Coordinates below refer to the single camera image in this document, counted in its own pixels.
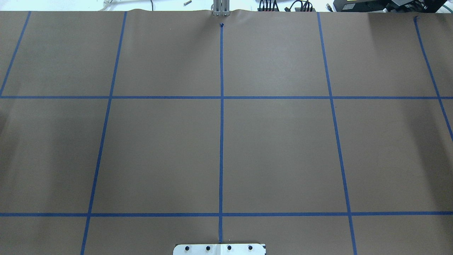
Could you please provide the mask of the black monitor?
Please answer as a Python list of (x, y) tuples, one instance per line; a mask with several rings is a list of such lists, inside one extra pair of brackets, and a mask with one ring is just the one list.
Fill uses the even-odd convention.
[(447, 0), (334, 0), (337, 12), (436, 13)]

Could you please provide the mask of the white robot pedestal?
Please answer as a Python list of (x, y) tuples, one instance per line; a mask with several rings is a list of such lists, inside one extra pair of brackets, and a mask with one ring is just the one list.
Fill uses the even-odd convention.
[(259, 243), (180, 244), (173, 255), (266, 255), (266, 245)]

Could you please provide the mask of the aluminium frame post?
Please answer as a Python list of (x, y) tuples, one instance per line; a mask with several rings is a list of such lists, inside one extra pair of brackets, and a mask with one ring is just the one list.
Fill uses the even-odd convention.
[(214, 16), (230, 16), (230, 0), (214, 0), (211, 10)]

